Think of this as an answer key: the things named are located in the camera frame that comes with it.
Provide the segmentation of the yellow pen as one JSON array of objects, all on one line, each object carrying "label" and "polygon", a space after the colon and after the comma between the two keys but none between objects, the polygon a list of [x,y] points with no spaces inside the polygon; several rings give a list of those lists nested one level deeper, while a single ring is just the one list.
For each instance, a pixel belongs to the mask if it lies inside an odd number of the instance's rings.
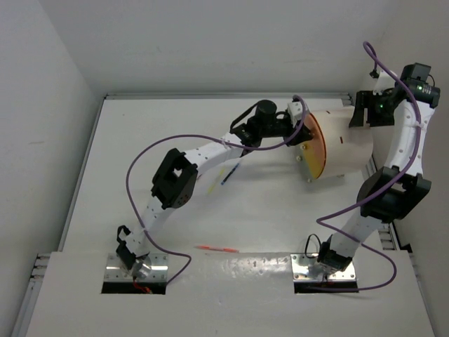
[{"label": "yellow pen", "polygon": [[213,190],[215,189],[215,187],[218,185],[218,183],[220,183],[222,181],[222,176],[225,172],[225,168],[222,168],[220,170],[220,172],[218,173],[218,175],[215,177],[214,181],[212,182],[212,184],[210,185],[210,187],[208,188],[207,194],[210,194],[213,192]]}]

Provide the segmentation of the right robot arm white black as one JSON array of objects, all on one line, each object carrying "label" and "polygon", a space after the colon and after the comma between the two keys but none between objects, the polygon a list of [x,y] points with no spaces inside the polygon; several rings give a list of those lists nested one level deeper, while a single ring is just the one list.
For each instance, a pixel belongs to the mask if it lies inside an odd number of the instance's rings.
[{"label": "right robot arm white black", "polygon": [[357,92],[349,127],[393,126],[394,134],[384,166],[362,184],[354,214],[321,244],[317,262],[328,272],[346,270],[373,232],[405,218],[431,189],[423,177],[422,151],[441,91],[427,81],[430,66],[406,65],[398,81],[386,72],[371,75],[375,87]]}]

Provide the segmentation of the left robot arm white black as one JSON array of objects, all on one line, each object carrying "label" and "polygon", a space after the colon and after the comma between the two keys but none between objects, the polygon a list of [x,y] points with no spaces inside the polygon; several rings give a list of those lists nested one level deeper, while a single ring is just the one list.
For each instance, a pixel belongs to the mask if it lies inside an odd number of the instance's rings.
[{"label": "left robot arm white black", "polygon": [[199,176],[226,161],[262,151],[265,138],[282,138],[283,145],[294,146],[311,140],[304,125],[309,109],[303,99],[294,96],[285,111],[278,111],[270,100],[260,100],[231,123],[221,138],[207,137],[207,144],[192,150],[173,148],[167,152],[152,178],[149,203],[137,214],[139,227],[118,228],[116,253],[127,270],[149,253],[152,235],[168,217],[191,198]]}]

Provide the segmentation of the orange pen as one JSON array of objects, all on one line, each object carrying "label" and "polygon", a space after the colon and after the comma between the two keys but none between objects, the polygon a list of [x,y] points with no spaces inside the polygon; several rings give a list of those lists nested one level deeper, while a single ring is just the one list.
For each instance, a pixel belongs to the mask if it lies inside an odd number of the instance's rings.
[{"label": "orange pen", "polygon": [[194,248],[203,250],[203,251],[215,251],[215,252],[223,252],[223,253],[239,253],[238,249],[232,249],[232,248],[227,248],[227,247],[197,245]]}]

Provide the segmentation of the dark blue pen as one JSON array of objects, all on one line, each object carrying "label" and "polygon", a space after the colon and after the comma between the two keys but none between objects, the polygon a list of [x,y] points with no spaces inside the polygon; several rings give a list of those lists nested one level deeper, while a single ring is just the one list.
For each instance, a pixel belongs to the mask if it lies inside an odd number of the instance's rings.
[{"label": "dark blue pen", "polygon": [[221,185],[224,185],[230,179],[230,177],[235,173],[237,168],[240,167],[240,164],[241,163],[238,162],[237,164],[234,165],[234,167],[231,169],[231,171],[224,177],[224,179],[220,183]]}]

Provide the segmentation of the round drawer organizer box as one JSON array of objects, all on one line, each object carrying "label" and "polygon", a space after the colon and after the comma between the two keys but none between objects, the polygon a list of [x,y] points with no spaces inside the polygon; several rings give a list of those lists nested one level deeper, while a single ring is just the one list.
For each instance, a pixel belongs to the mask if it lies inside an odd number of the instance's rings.
[{"label": "round drawer organizer box", "polygon": [[373,153],[368,127],[350,128],[353,107],[315,110],[305,119],[311,140],[295,147],[300,173],[309,182],[344,176],[363,169]]}]

